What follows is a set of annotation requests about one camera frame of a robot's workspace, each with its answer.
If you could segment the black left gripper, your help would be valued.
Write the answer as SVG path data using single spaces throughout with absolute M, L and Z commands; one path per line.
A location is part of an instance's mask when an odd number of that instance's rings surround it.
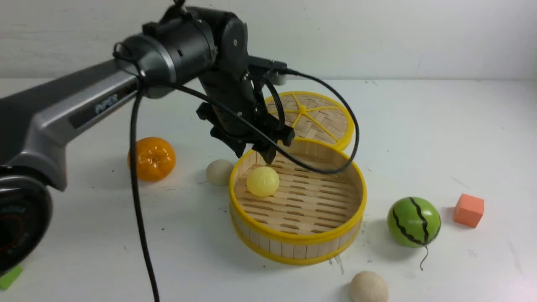
M 223 109 L 201 105 L 196 113 L 213 125 L 211 135 L 230 147 L 237 158 L 243 156 L 247 144 L 252 144 L 252 150 L 270 165 L 276 157 L 277 143 L 289 146 L 294 140 L 295 133 L 286 125 L 282 103 L 268 79 L 251 79 L 248 70 L 234 78 L 214 69 L 203 73 L 199 80 L 207 97 Z M 258 130 L 269 139 L 258 136 Z

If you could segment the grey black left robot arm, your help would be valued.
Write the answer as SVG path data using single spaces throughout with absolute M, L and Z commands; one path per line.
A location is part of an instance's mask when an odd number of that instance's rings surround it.
M 287 65 L 248 54 L 246 23 L 229 11 L 177 0 L 158 22 L 116 45 L 113 59 L 1 98 L 1 273 L 42 240 L 52 216 L 48 187 L 67 186 L 65 148 L 136 98 L 162 98 L 198 79 L 196 110 L 237 156 L 247 144 L 271 163 L 294 130 L 269 113 L 264 81 Z

